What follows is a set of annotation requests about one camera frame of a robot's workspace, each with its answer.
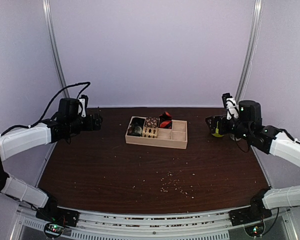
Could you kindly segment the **red navy striped tie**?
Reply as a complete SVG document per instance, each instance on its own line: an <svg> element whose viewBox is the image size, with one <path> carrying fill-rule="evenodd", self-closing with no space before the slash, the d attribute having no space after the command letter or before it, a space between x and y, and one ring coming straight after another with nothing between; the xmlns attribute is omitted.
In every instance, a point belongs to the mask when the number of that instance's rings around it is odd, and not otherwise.
<svg viewBox="0 0 300 240"><path fill-rule="evenodd" d="M170 113L165 111L159 115L159 128L161 129L171 129L172 128L172 116Z"/></svg>

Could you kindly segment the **wooden compartment box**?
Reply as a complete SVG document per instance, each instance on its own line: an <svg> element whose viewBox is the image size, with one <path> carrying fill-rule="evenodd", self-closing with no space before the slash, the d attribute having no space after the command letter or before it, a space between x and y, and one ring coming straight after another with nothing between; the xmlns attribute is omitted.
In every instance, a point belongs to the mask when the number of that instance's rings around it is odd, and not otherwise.
<svg viewBox="0 0 300 240"><path fill-rule="evenodd" d="M185 150L188 145L188 123L172 120L171 128L146 126L146 117L133 116L125 133L125 142L133 145Z"/></svg>

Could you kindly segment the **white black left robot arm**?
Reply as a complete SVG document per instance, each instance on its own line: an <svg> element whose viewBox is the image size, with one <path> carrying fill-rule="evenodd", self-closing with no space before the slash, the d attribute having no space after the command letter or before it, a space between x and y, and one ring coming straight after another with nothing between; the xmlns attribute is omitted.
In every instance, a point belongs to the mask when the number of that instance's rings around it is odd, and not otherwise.
<svg viewBox="0 0 300 240"><path fill-rule="evenodd" d="M101 129L103 118L97 114L87 114L88 97L62 98L57 112L49 119L40 120L34 126L18 126L14 130L0 134L0 194L15 198L41 208L51 222L62 218L62 211L55 200L45 191L34 187L7 173L3 161L32 148L70 140L81 132Z"/></svg>

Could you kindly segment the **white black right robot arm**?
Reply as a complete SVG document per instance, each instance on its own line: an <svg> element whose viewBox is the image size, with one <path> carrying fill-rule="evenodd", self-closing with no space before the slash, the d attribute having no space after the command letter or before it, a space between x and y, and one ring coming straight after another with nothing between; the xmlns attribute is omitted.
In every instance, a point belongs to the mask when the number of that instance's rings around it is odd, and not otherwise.
<svg viewBox="0 0 300 240"><path fill-rule="evenodd" d="M282 158L300 168L300 141L283 128L263 125L261 105L253 100L236 102L229 94L222 97L225 115L209 116L205 122L213 136L232 135L245 140L267 155ZM249 220L258 220L266 210L300 206L300 185L261 190L246 210Z"/></svg>

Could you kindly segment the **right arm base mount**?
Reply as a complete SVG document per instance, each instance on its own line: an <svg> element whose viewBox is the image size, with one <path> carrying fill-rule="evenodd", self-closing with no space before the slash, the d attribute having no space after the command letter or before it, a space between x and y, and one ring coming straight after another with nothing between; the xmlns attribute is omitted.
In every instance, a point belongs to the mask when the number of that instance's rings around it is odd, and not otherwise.
<svg viewBox="0 0 300 240"><path fill-rule="evenodd" d="M261 189L251 198L250 206L229 211L232 226L247 225L244 230L249 237L254 239L264 237L275 225L280 212L278 207L272 225L266 227L265 219L272 216L272 211L264 206L263 197L269 190L269 187Z"/></svg>

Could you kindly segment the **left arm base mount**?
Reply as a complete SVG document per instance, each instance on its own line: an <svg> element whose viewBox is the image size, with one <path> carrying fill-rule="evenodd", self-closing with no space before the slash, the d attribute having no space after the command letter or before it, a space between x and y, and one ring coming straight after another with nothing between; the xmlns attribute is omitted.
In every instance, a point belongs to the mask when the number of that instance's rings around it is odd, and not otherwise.
<svg viewBox="0 0 300 240"><path fill-rule="evenodd" d="M80 213L76 210L65 209L58 207L58 200L47 191L43 191L47 194L48 200L44 207L31 208L36 211L35 217L47 223L43 227L43 233L50 240L59 238L65 229L69 227L76 227Z"/></svg>

